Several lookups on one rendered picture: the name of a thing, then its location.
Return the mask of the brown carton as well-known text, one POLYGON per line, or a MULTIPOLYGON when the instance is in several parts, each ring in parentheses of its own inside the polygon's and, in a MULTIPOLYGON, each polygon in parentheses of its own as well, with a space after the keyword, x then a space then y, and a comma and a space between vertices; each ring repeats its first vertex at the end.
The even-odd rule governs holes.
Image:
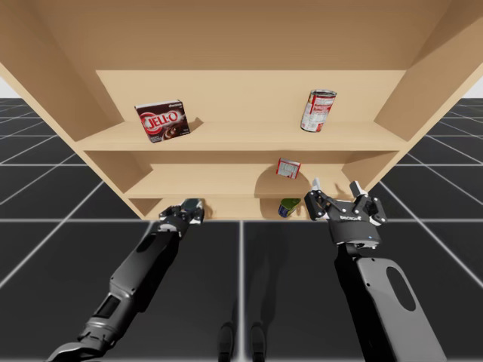
POLYGON ((190 133, 183 103, 169 100, 135 106, 151 143, 160 143, 190 133))

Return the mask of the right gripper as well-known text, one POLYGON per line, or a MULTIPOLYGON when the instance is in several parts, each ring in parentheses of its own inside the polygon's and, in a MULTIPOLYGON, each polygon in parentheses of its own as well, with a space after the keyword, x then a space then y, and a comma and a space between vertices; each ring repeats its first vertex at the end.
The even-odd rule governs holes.
POLYGON ((375 249, 381 242, 376 229, 387 222, 379 198, 370 196, 358 181, 349 185, 354 202, 336 201, 321 190, 320 179, 312 181, 312 188, 304 197, 312 221, 328 219, 331 239, 335 245, 351 244, 355 249, 375 249))

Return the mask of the blue flat can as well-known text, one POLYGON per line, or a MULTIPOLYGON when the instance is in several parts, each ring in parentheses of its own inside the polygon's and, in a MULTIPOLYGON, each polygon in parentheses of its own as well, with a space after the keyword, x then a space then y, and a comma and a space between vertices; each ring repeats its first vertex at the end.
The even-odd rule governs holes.
POLYGON ((283 198, 280 201, 280 205, 278 207, 278 214, 280 217, 287 218, 289 217, 299 205, 301 199, 300 198, 283 198))

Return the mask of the red and white carton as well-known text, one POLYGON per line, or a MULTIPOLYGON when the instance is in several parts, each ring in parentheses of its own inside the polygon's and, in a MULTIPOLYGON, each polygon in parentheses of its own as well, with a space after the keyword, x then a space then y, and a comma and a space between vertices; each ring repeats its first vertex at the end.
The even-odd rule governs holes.
POLYGON ((300 171, 301 163, 280 158, 277 163, 276 174, 290 179, 296 179, 300 171))

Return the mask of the pale wooden shelf unit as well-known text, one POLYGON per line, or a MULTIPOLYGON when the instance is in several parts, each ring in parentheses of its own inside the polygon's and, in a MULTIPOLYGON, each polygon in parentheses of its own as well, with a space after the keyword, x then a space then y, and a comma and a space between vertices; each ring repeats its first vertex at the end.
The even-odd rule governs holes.
POLYGON ((0 76, 140 218, 273 219, 373 188, 483 76, 483 0, 0 0, 0 76), (190 133, 151 143, 134 107, 169 100, 190 133))

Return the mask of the red and white can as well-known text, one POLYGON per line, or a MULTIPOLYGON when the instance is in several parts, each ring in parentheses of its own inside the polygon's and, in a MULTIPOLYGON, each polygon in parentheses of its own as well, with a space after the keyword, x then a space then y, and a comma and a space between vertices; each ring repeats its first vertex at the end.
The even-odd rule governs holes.
POLYGON ((310 92, 300 128, 307 132, 320 132, 334 104, 337 93, 332 90, 315 89, 310 92))

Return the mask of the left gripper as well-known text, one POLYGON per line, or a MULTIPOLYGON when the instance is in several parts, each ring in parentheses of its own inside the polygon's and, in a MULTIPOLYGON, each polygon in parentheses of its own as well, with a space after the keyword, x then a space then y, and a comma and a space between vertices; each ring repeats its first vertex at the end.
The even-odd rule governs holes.
POLYGON ((202 224, 205 210, 202 204, 178 204, 159 214, 158 232, 186 232, 191 225, 202 224))

